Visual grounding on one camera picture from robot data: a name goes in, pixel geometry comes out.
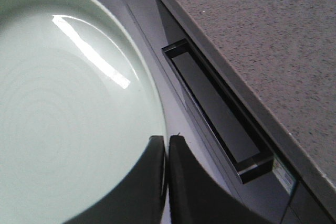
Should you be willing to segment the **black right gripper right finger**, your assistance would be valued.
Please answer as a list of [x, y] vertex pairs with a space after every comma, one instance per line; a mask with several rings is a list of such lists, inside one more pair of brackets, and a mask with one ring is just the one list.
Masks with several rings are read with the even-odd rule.
[[223, 190], [180, 135], [169, 142], [169, 201], [172, 223], [270, 223]]

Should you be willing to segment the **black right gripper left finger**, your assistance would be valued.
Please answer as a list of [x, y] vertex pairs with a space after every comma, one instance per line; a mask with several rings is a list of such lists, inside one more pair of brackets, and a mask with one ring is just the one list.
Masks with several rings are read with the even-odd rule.
[[96, 204], [66, 223], [160, 223], [166, 198], [163, 136], [149, 138], [134, 167]]

